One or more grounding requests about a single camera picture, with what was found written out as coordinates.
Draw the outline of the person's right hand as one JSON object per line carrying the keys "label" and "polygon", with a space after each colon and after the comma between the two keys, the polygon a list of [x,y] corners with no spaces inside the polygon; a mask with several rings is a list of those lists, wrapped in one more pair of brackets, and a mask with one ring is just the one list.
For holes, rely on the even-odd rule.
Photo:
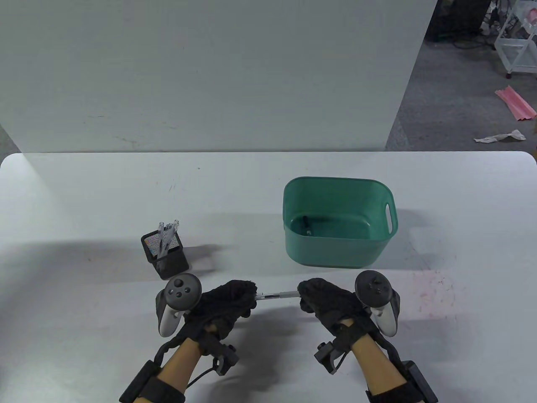
{"label": "person's right hand", "polygon": [[299,282],[297,291],[301,310],[314,314],[345,350],[363,336],[378,332],[371,314],[349,290],[312,278]]}

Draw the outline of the person's left hand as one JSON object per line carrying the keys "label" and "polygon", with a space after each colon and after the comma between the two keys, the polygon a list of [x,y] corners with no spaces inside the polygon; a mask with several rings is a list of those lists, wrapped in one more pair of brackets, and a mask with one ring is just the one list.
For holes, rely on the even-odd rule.
{"label": "person's left hand", "polygon": [[249,280],[231,280],[201,294],[199,303],[185,316],[179,335],[184,340],[199,341],[207,332],[222,341],[233,330],[236,321],[248,318],[257,307],[257,285]]}

